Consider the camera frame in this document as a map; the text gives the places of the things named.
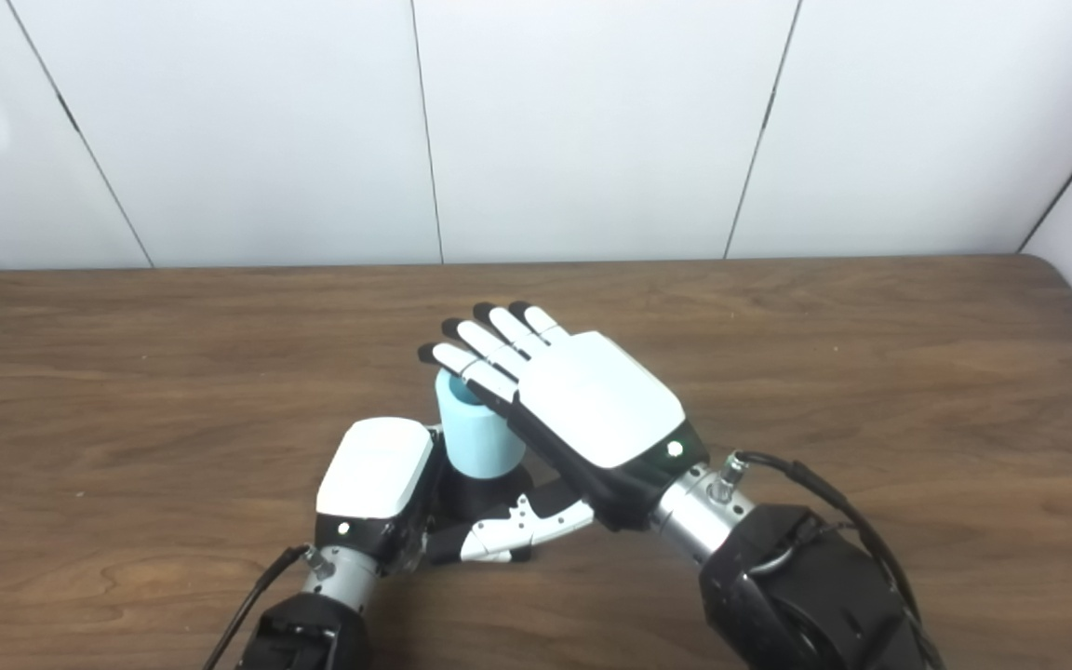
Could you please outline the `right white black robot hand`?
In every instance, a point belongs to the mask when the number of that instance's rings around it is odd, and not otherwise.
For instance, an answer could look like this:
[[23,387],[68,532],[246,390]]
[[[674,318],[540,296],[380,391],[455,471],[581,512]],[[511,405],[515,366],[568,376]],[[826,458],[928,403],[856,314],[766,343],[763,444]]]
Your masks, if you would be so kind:
[[607,334],[571,334],[524,301],[478,302],[472,318],[441,329],[420,360],[463,382],[556,479],[430,534],[435,567],[511,559],[592,523],[647,530],[673,485],[706,466],[678,394]]

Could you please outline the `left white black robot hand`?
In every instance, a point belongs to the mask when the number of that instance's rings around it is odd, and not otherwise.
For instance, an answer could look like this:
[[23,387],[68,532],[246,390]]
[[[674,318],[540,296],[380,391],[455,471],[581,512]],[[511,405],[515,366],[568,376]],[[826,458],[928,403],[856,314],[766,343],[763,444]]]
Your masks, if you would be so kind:
[[420,555],[448,463],[441,430],[371,417],[346,430],[315,498],[314,544],[361,553],[383,574]]

